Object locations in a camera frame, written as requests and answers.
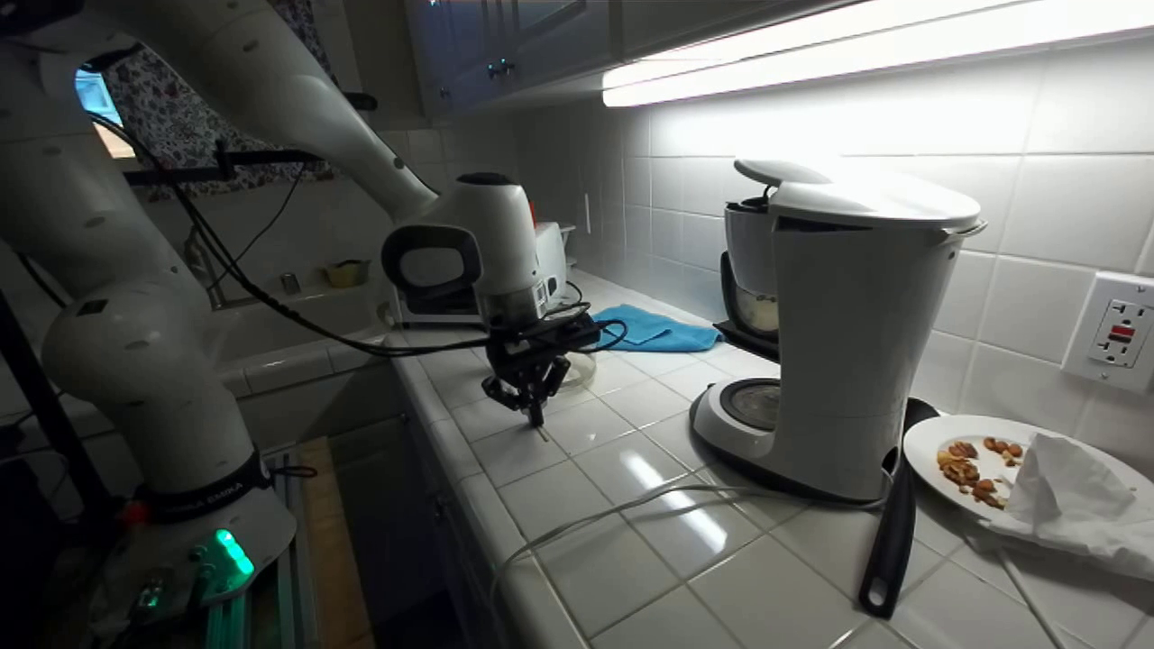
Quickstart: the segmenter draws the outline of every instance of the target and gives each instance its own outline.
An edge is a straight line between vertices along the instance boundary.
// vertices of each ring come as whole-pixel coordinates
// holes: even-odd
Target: light fixture
[[[661,104],[1138,31],[1154,31],[1154,0],[866,0],[608,68],[602,101]]]

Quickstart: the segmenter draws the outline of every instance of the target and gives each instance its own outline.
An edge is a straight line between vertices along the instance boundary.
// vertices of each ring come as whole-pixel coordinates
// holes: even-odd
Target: kitchen counter
[[[590,273],[572,279],[597,306],[635,305],[701,323]],[[447,332],[402,332],[447,344]],[[502,604],[528,646],[1052,646],[999,557],[1019,570],[1033,604],[1065,646],[1154,646],[1154,587],[1023,545],[993,545],[935,493],[918,493],[916,545],[896,621],[856,611],[876,512],[825,508],[761,492],[688,440],[688,404],[706,384],[780,374],[736,348],[710,354],[597,354],[572,362],[572,384],[543,407],[543,430],[481,395],[482,351],[405,357],[432,457],[481,541],[502,567],[530,538],[608,512],[661,484],[753,492],[713,502],[676,492],[641,508],[597,517],[502,574]]]

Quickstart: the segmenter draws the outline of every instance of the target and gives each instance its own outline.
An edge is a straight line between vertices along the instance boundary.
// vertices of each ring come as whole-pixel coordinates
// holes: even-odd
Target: blue cloth
[[[594,315],[594,323],[605,326],[597,337],[597,348],[612,348],[612,351],[702,354],[720,344],[719,327],[683,326],[626,305]]]

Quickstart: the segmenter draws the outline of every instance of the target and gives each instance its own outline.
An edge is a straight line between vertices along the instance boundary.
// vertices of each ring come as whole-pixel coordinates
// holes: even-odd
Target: coffee maker
[[[965,196],[852,162],[757,158],[763,196],[728,204],[724,241],[742,293],[780,306],[784,378],[719,384],[694,437],[780,488],[876,502],[959,241]]]

